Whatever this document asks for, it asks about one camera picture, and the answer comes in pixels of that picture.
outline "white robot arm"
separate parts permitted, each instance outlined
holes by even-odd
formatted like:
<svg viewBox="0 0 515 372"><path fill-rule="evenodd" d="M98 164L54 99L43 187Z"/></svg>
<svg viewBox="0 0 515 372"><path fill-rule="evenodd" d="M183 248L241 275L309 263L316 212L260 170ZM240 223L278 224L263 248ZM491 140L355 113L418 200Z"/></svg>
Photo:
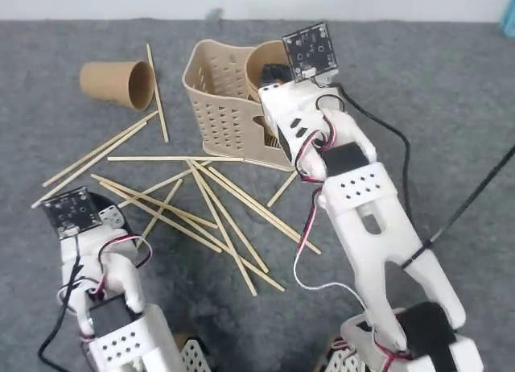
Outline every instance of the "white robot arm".
<svg viewBox="0 0 515 372"><path fill-rule="evenodd" d="M60 236L59 302L76 316L98 372L186 372L162 311L143 297L137 268L150 259L150 246L135 264L140 237L128 234L114 205L97 214L91 195L78 188L43 203Z"/></svg>
<svg viewBox="0 0 515 372"><path fill-rule="evenodd" d="M289 160L307 181L323 183L319 205L326 210L350 260L356 289L366 305L366 315L342 326L342 337L353 343L369 367L379 370L385 355L374 346L371 336L397 351L410 350L410 340L414 341L407 338L399 314L386 299L385 263L401 266L422 247L422 242L388 173L377 162L373 144L351 116L331 107L343 103L336 89L321 88L309 80L292 81L268 85L259 94L265 119ZM375 229L369 228L370 219ZM464 308L430 250L424 251L406 271L422 285L429 301L444 311L451 332L463 326ZM362 322L368 330L358 325ZM473 341L457 337L445 348L451 351L454 370L483 370ZM431 357L420 355L414 360L397 360L388 370L440 372L436 368Z"/></svg>

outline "circuit board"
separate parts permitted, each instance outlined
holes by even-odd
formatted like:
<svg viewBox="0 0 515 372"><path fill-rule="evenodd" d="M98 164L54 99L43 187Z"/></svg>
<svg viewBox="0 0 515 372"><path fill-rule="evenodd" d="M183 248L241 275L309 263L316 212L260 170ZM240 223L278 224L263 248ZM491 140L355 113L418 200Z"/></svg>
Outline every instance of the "circuit board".
<svg viewBox="0 0 515 372"><path fill-rule="evenodd" d="M282 38L295 82L338 68L328 25L318 23Z"/></svg>
<svg viewBox="0 0 515 372"><path fill-rule="evenodd" d="M42 205L59 239L72 237L102 224L86 187L46 199Z"/></svg>

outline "brown paper cup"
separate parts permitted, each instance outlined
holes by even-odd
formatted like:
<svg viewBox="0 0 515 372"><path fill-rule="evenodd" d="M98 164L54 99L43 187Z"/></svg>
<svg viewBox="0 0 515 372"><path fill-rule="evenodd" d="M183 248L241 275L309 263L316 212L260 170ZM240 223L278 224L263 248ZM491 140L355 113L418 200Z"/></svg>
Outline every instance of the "brown paper cup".
<svg viewBox="0 0 515 372"><path fill-rule="evenodd" d="M288 57L281 40L272 40L257 46L251 53L245 64L245 80L250 96L259 100L259 78L265 64L286 64Z"/></svg>
<svg viewBox="0 0 515 372"><path fill-rule="evenodd" d="M154 86L154 72L147 62L88 62L80 70L85 94L136 110L150 104Z"/></svg>

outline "plastic basket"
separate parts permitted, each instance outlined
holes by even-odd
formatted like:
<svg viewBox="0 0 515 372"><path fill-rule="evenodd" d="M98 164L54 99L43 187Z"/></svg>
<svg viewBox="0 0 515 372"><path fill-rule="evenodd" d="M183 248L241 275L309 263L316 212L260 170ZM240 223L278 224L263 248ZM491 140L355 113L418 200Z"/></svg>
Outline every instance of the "plastic basket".
<svg viewBox="0 0 515 372"><path fill-rule="evenodd" d="M260 104L248 99L245 62L253 48L206 39L193 49L183 85L195 112L202 146L210 155L292 171L265 123Z"/></svg>

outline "paper cup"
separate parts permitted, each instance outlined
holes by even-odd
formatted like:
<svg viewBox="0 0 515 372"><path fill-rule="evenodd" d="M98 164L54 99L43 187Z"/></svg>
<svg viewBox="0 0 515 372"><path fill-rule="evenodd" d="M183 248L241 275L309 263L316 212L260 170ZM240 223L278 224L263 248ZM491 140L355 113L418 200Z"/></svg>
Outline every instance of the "paper cup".
<svg viewBox="0 0 515 372"><path fill-rule="evenodd" d="M154 72L147 62L88 62L80 70L85 94L136 110L150 104L154 86Z"/></svg>

